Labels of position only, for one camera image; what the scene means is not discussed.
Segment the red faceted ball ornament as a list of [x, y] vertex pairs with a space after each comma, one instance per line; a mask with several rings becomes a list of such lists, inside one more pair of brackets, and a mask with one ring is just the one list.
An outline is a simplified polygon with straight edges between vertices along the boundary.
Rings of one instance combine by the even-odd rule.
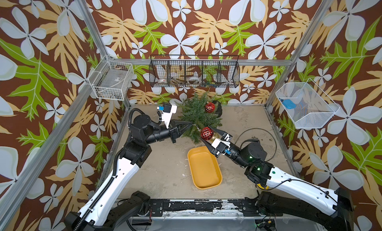
[[216, 109], [216, 106], [213, 102], [208, 102], [206, 105], [205, 105], [205, 112], [207, 113], [213, 113]]

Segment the gold ball ornament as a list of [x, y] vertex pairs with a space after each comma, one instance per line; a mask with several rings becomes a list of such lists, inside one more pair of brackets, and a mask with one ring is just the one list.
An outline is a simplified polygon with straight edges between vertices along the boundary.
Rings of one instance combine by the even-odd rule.
[[217, 132], [214, 132], [212, 138], [210, 139], [211, 142], [213, 142], [215, 139], [220, 139], [221, 136]]

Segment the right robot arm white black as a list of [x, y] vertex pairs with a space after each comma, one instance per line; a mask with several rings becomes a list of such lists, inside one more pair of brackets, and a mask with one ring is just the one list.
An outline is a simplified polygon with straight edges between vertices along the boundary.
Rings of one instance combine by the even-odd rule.
[[262, 190], [256, 202], [264, 215], [290, 214], [314, 221], [328, 231], [352, 231], [354, 207], [349, 192], [314, 185], [290, 175], [266, 159], [259, 139], [247, 139], [240, 146], [222, 130], [205, 127], [200, 140], [215, 157], [224, 155], [245, 169], [245, 176]]

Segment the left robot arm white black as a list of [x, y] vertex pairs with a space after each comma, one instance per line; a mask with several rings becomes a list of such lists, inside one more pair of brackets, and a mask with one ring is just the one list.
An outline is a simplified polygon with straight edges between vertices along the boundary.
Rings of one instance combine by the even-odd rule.
[[150, 197], [135, 192], [125, 203], [115, 202], [129, 180], [142, 167], [150, 155], [151, 144], [165, 139], [176, 139], [192, 127], [192, 122], [173, 120], [176, 106], [170, 103], [159, 106], [159, 121], [138, 108], [128, 115], [129, 134], [125, 145], [114, 157], [113, 168], [94, 196], [78, 212], [70, 212], [64, 224], [69, 231], [113, 231], [139, 212], [148, 212]]

